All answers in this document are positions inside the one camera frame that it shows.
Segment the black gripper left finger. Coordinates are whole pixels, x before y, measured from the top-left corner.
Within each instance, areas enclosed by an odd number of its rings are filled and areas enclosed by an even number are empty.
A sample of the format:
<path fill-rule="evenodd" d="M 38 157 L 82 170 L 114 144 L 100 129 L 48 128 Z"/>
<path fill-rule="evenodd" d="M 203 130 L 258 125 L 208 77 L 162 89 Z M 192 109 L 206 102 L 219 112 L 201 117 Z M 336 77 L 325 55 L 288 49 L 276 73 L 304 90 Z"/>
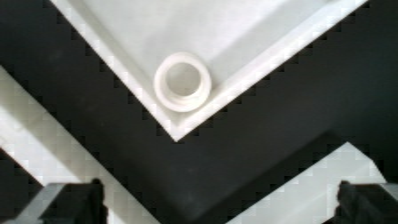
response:
<path fill-rule="evenodd" d="M 50 183 L 41 189 L 13 224 L 107 224 L 105 186 L 89 183 Z"/>

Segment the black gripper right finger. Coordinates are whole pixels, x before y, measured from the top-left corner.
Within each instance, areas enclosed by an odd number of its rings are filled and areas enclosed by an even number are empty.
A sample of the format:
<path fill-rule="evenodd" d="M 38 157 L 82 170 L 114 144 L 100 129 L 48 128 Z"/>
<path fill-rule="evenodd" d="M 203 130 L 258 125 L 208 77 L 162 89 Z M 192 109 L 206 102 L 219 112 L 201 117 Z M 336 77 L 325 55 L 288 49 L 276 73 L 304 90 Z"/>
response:
<path fill-rule="evenodd" d="M 398 224 L 396 183 L 340 183 L 332 224 Z"/>

